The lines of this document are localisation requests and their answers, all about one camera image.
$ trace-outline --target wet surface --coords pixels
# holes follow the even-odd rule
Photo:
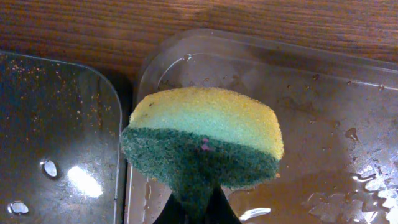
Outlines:
[[[215,86],[275,111],[285,144],[279,178],[224,189],[238,217],[271,210],[243,223],[398,223],[398,66],[293,46],[283,52],[273,50],[273,42],[262,48],[258,39],[235,41],[203,34],[164,47],[148,66],[138,99]],[[132,176],[129,221],[152,223],[170,190],[149,180],[155,197],[145,199],[146,178],[136,171]],[[151,206],[143,216],[145,204]]]
[[[0,53],[0,101],[0,223],[120,223],[121,110],[109,82]]]

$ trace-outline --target wooden table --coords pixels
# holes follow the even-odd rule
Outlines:
[[[0,49],[133,78],[163,40],[200,27],[398,62],[396,0],[1,0]]]

